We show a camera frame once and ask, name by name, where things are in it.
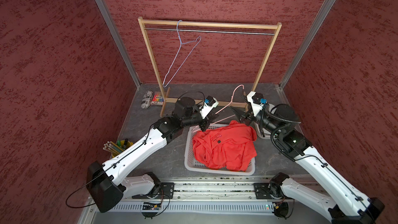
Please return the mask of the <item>light blue wire hanger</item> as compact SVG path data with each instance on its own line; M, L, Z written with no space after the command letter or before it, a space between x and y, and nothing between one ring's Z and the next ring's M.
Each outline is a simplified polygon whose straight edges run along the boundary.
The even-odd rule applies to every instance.
M177 49L177 52L168 68L168 71L166 75L164 76L163 82L162 82L162 88L166 88L171 84L171 82L175 79L177 74L180 72L181 68L184 66L186 61L190 58L191 54L193 51L196 49L196 47L201 43L202 37L197 36L195 39L188 40L188 41L183 41L181 34L180 34L180 24L183 22L183 20L178 20L176 24L176 32L177 32L177 37L178 37L178 42L179 42L179 47ZM186 56L181 60L181 62L177 65L177 60L178 58L181 57L181 55L184 52L184 47L190 47L189 52L186 54Z

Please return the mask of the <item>colourful marker box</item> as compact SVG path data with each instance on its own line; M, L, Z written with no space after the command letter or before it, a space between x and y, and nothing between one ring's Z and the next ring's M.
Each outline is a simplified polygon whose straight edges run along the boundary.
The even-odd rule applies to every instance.
M163 106L164 97L161 92L154 92L153 98L151 100L151 106Z

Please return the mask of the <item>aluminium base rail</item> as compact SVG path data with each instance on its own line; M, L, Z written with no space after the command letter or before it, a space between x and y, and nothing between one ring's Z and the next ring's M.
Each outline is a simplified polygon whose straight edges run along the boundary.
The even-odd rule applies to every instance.
M110 211L144 213L145 204L160 203L161 206L153 210L155 214L273 215L279 202L288 207L302 203L317 213L322 207L329 209L336 205L330 194L310 175L291 175L287 183L289 196L274 199L268 188L272 178L272 175L166 178L161 180L156 197L125 197Z

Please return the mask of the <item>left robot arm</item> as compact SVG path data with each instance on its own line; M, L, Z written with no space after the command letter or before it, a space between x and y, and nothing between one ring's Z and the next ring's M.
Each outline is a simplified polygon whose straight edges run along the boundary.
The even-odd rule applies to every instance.
M217 114L212 110L218 101L208 96L197 106L194 99L182 97L171 115L160 118L148 133L121 154L88 167L86 188L101 213L115 207L123 198L159 193L160 181L153 173L128 178L128 175L149 156L165 147L183 133L184 127L199 126L205 131Z

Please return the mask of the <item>yellow pencil cup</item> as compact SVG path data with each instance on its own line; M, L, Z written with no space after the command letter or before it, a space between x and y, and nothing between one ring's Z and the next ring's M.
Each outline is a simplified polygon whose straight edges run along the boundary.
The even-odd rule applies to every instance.
M104 144L103 150L110 153L111 158L115 158L120 155L122 152L127 150L133 145L128 139L125 140L117 140L115 142L109 141Z

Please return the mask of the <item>white perforated laundry basket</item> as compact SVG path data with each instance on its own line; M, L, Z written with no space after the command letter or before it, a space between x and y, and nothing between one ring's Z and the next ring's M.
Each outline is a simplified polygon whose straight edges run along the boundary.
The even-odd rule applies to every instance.
M250 161L247 170L245 171L231 171L228 170L226 167L213 170L206 167L204 164L200 163L196 160L193 152L193 138L194 136L200 131L198 127L190 127L187 142L186 142L186 149L184 154L184 165L187 170L193 172L201 172L201 173L210 173L210 174L221 174L221 175L234 175L234 176L252 176L255 173L256 166L255 166L255 158L252 158Z

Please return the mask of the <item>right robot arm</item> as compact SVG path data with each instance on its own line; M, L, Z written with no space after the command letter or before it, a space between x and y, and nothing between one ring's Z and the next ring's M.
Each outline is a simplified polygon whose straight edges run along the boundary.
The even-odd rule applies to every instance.
M333 224L373 224L381 215L385 209L382 201L354 187L295 129L301 121L291 106L278 104L271 108L269 104L253 103L246 112L235 107L232 111L240 122L255 122L261 131L269 132L274 147L304 168L327 192L327 195L320 194L278 173L269 183L275 198L298 200Z

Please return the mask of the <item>aluminium corner post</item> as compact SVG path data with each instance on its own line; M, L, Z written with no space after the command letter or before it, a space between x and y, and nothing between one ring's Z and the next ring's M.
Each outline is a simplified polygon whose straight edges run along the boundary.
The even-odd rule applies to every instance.
M329 14L329 12L332 9L335 2L336 2L336 0L324 0L324 2L322 3L315 19L313 20L313 22L311 24L311 27L309 28L308 32L306 33L291 64L289 65L287 71L285 72L283 78L281 79L281 81L279 83L280 89L284 90L284 88L286 87L289 79L292 77L299 62L303 58L305 52L307 51L308 47L310 46L311 42L313 41L314 37L316 36L317 32L319 31L320 27L322 26L324 20L326 19L327 15Z
M97 7L98 7L107 27L109 29L111 36L119 50L119 53L122 56L122 59L127 67L127 70L129 72L136 88L139 88L142 83L141 83L141 81L138 77L138 74L132 64L131 58L130 58L128 51L123 43L123 40L120 36L117 26L115 25L115 22L114 22L112 15L108 9L108 6L106 5L105 0L95 0L95 2L96 2Z

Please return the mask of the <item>pink wire hanger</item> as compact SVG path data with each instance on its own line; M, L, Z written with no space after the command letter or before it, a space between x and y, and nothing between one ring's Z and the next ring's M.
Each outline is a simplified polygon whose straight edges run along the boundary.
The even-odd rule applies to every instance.
M218 104L218 106L217 106L216 108L212 109L212 111L211 111L210 113L215 113L215 114L218 115L220 112L222 112L223 110L225 110L227 107L232 107L232 106L238 107L238 108L245 108L245 107L247 106L247 103L244 103L244 102L234 102L234 96L235 96L236 91L238 90L238 88L245 89L245 86L242 85L242 84L241 84L241 85L238 85L238 86L233 90L232 95L231 95L229 101L219 101L219 100L216 98L217 101L219 102L219 104ZM199 106L199 116L200 116L201 121L202 121L203 119L202 119L202 117L201 117L200 110L201 110L203 104L202 104L201 106Z

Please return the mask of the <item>wooden clothes rack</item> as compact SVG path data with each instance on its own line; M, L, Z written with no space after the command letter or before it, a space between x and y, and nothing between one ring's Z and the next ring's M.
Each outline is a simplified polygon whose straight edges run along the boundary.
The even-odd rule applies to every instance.
M146 28L146 25L156 25L156 26L174 26L174 29L165 29L165 28L160 28L156 30L163 30L163 31L175 31L176 29L176 24L178 21L174 20L148 20L144 19L143 17L138 18L138 23L140 25L142 35L146 44L146 48L150 57L150 61L153 67L153 70L155 72L155 76L160 88L160 92L164 97L164 104L161 108L160 111L160 117L164 117L164 111L167 103L176 103L177 98L175 97L169 97L170 89L167 89L167 91L164 91L164 88L162 88L162 82L161 82L161 76L159 73L159 69L157 66L157 62L154 57L154 53L152 50L152 46L150 43L150 38L148 36L147 30L155 30L154 28ZM269 35L272 36L272 39L268 45L267 51L265 53L265 56L262 60L262 63L260 65L260 68L257 72L255 81L252 86L251 91L255 91L257 88L257 85L260 81L261 76L263 75L265 66L269 60L269 57L271 55L271 52L275 46L277 37L279 36L280 30L282 29L282 23L278 22L277 24L274 25L267 25L267 24L248 24L248 23L219 23L219 22L198 22L198 21L183 21L180 26L182 27L205 27L205 28L224 28L224 29L253 29L253 30L271 30L273 31L272 33L259 33L259 32L231 32L231 31L210 31L210 30L187 30L187 29L180 29L181 31L186 31L186 32L204 32L204 33L221 33L221 34L247 34L247 35Z

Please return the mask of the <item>aluminium corner post left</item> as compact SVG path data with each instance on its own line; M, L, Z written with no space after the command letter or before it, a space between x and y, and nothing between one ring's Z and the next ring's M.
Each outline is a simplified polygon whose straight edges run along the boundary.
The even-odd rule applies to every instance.
M130 58L128 51L123 43L123 40L120 36L117 26L115 25L115 22L114 22L112 15L108 9L108 6L106 5L105 0L95 0L95 2L96 2L97 7L98 7L107 27L109 29L111 36L119 50L119 53L122 56L122 59L127 67L127 70L129 72L136 88L139 88L142 83L141 83L141 81L138 77L138 74L132 64L131 58Z

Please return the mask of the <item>aluminium corner post right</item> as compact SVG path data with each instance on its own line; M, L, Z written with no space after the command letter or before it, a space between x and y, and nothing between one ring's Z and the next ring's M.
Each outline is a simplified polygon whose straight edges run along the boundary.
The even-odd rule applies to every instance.
M280 89L284 90L284 88L286 87L289 79L292 77L299 62L303 58L305 52L307 51L308 47L310 46L311 42L313 41L314 37L316 36L317 32L319 31L320 27L322 26L324 20L326 19L327 15L329 14L329 12L332 9L335 2L336 2L336 0L324 0L324 2L322 3L315 19L313 20L313 22L311 24L311 27L309 28L308 32L306 33L291 64L289 65L287 71L285 72L283 78L281 79L281 81L279 83Z

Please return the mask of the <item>white plastic tub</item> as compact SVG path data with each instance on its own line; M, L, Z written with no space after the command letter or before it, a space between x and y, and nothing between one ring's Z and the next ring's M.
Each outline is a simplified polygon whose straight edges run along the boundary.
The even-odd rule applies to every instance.
M255 125L256 131L261 139L269 138L271 133L277 128L277 125L273 122L268 114L268 104L252 104L253 113L255 114Z

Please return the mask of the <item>red tank top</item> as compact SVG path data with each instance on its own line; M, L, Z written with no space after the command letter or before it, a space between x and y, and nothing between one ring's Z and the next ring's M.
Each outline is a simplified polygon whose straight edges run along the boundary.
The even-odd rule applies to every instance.
M257 156L255 129L235 120L213 130L199 131L192 140L195 159L207 168L245 171Z

